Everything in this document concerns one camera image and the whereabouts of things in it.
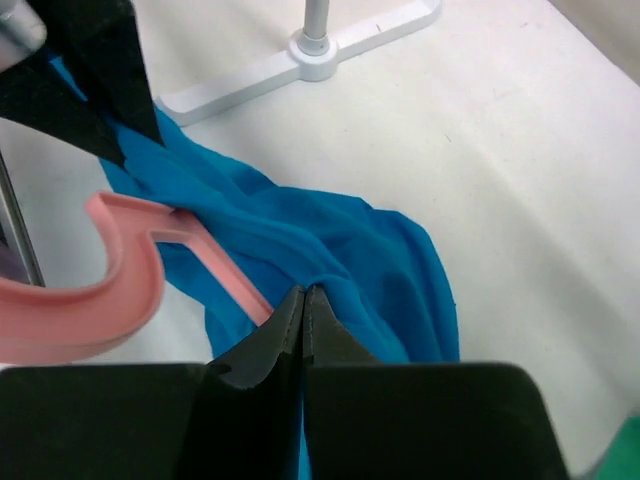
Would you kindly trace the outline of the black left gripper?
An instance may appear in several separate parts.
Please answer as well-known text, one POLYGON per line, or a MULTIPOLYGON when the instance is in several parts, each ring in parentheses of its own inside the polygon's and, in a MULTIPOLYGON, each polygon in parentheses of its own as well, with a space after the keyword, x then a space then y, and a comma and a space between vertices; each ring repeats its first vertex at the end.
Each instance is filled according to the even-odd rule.
POLYGON ((87 99, 159 143, 133 3, 39 1, 37 13, 25 0, 1 0, 0 66, 6 70, 1 73, 1 117, 115 165, 124 163, 107 122, 45 55, 33 55, 45 44, 47 26, 54 48, 87 99))

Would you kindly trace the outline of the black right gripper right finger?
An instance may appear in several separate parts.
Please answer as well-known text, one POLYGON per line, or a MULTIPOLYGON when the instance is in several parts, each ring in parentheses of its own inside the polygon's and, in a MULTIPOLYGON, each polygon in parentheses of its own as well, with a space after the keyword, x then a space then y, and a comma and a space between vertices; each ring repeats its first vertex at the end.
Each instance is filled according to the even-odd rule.
POLYGON ((306 294, 303 315, 305 437, 314 479, 392 479, 399 400, 393 370, 336 318, 325 290, 306 294))

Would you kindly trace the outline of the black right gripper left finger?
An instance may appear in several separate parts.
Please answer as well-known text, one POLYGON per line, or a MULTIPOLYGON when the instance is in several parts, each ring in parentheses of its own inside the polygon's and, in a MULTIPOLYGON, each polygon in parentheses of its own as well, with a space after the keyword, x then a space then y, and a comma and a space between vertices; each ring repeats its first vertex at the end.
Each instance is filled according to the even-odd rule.
POLYGON ((304 290, 215 359, 203 398, 202 436, 232 479, 295 479, 300 440, 304 290))

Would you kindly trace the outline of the blue t shirt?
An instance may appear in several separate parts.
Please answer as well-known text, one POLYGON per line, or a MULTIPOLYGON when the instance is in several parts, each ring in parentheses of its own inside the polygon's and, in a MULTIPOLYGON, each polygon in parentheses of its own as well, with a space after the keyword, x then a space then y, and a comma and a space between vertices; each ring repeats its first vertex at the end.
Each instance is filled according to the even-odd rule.
MULTIPOLYGON (((107 120, 124 147, 125 166, 101 160, 114 191, 191 210, 274 306, 294 285, 324 287, 337 319, 379 360, 455 362, 456 307, 436 249, 424 229, 399 212, 377 210, 360 198, 279 186, 255 168, 192 142, 155 108, 166 147, 107 120)), ((161 246, 167 278, 205 306, 206 331, 220 355, 251 327, 195 258, 161 246)), ((369 415, 364 426, 386 448, 406 458, 383 462, 364 453, 364 440, 337 448, 346 479, 435 479, 434 453, 420 435, 382 435, 391 413, 369 415)))

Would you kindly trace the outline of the pink plastic hanger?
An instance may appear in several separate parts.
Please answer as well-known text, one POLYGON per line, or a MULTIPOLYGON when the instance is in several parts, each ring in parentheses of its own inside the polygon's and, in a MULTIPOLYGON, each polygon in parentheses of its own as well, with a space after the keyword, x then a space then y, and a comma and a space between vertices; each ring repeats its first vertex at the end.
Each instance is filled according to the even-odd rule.
POLYGON ((105 277, 79 288, 1 282, 1 361, 53 365, 109 351, 157 311, 165 288, 159 243, 186 246, 257 326, 272 307, 200 221, 184 209, 110 192, 86 204, 107 253, 105 277))

